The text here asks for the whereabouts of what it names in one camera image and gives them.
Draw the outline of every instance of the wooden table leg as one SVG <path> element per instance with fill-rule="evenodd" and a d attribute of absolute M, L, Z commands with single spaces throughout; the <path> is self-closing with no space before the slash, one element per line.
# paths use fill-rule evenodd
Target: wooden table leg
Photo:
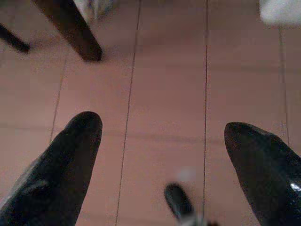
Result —
<path fill-rule="evenodd" d="M 83 60 L 101 60 L 102 49 L 73 0 L 32 0 L 32 2 L 42 10 Z"/>
<path fill-rule="evenodd" d="M 27 53 L 29 51 L 29 45 L 22 42 L 18 37 L 6 29 L 0 24 L 0 38 L 3 39 L 8 45 L 16 48 L 17 50 Z"/>

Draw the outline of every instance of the tile grout line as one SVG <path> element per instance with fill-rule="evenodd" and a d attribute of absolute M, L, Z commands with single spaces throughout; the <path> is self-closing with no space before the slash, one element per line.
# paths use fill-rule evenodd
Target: tile grout line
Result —
<path fill-rule="evenodd" d="M 287 145 L 290 146 L 290 137 L 289 137 L 289 129 L 288 129 L 288 106 L 287 106 L 287 93 L 286 93 L 286 81 L 285 81 L 285 55 L 284 55 L 284 43 L 283 43 L 283 32 L 281 26 L 278 27 L 278 35 L 279 35 L 279 60 L 280 60 L 280 86 L 283 92 L 283 102 L 284 102 L 284 111 L 285 111 L 285 127 L 286 127 L 286 137 L 287 137 Z"/>
<path fill-rule="evenodd" d="M 129 87 L 128 101 L 127 101 L 127 120 L 126 120 L 126 128 L 125 128 L 126 131 L 125 131 L 125 135 L 124 135 L 123 153 L 122 153 L 122 159 L 121 159 L 120 183 L 119 183 L 119 194 L 118 194 L 118 204 L 117 204 L 117 213 L 116 213 L 116 218 L 115 218 L 115 226 L 117 226 L 118 216 L 119 216 L 121 185 L 122 185 L 122 178 L 123 178 L 124 157 L 125 157 L 126 141 L 127 141 L 127 127 L 128 127 L 129 113 L 130 113 L 132 85 L 133 85 L 133 77 L 134 77 L 134 70 L 135 70 L 136 47 L 137 47 L 137 42 L 138 42 L 139 20 L 140 20 L 142 0 L 138 0 L 138 2 L 139 2 L 139 4 L 138 4 L 138 15 L 137 15 L 137 24 L 136 24 L 136 31 L 135 31 L 135 44 L 134 44 L 134 53 L 133 53 L 133 60 L 132 60 L 131 81 L 130 81 L 130 87 Z"/>
<path fill-rule="evenodd" d="M 203 183 L 203 217 L 205 217 L 205 187 L 206 187 L 206 131 L 207 131 L 207 84 L 208 84 L 208 37 L 209 37 L 209 12 L 208 12 L 209 0 L 206 0 L 206 28 L 205 28 L 205 127 L 204 127 L 204 183 Z"/>
<path fill-rule="evenodd" d="M 53 121 L 52 121 L 52 129 L 51 129 L 50 141 L 49 141 L 50 144 L 51 144 L 51 141 L 52 141 L 52 136 L 53 136 L 53 132 L 54 132 L 54 128 L 55 128 L 55 120 L 56 120 L 58 105 L 60 103 L 61 90 L 62 90 L 63 79 L 64 79 L 64 75 L 65 75 L 65 70 L 66 70 L 66 65 L 67 65 L 67 59 L 68 59 L 68 55 L 69 55 L 69 50 L 70 49 L 68 49 L 67 53 L 66 53 L 66 57 L 65 57 L 65 61 L 64 61 L 63 69 L 62 69 L 62 76 L 61 76 L 61 80 L 60 80 L 60 88 L 59 88 L 59 91 L 58 91 L 58 94 L 57 94 L 56 103 L 55 103 L 55 115 L 54 115 Z"/>

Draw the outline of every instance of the chair leg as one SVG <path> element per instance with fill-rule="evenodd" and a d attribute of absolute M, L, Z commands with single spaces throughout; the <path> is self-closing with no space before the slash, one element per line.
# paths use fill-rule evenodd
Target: chair leg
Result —
<path fill-rule="evenodd" d="M 102 49 L 73 0 L 32 0 L 85 61 L 100 61 Z"/>
<path fill-rule="evenodd" d="M 30 46 L 21 41 L 2 24 L 0 24 L 0 38 L 3 39 L 8 45 L 16 48 L 23 53 L 27 53 L 29 51 Z"/>

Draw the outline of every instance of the tiled floor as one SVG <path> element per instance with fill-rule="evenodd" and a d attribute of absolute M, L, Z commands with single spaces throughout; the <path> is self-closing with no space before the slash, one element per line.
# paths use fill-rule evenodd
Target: tiled floor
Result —
<path fill-rule="evenodd" d="M 265 26 L 257 8 L 122 0 L 92 26 L 104 60 L 87 64 L 28 0 L 2 1 L 1 22 L 33 49 L 0 42 L 0 197 L 72 116 L 90 110 L 103 137 L 77 225 L 175 225 L 169 181 L 207 219 L 258 225 L 223 130 L 246 121 L 301 154 L 301 30 Z"/>

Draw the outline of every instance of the white object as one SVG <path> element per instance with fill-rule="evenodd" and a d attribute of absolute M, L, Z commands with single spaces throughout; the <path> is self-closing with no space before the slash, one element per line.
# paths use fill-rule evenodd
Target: white object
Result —
<path fill-rule="evenodd" d="M 270 25 L 301 24 L 301 0 L 260 0 L 260 17 Z"/>
<path fill-rule="evenodd" d="M 191 215 L 182 219 L 180 226 L 207 226 L 207 223 L 201 215 Z"/>
<path fill-rule="evenodd" d="M 196 180 L 196 169 L 193 167 L 183 167 L 177 173 L 177 180 L 191 182 Z"/>
<path fill-rule="evenodd" d="M 118 0 L 74 0 L 75 5 L 87 23 L 98 19 L 118 4 Z"/>

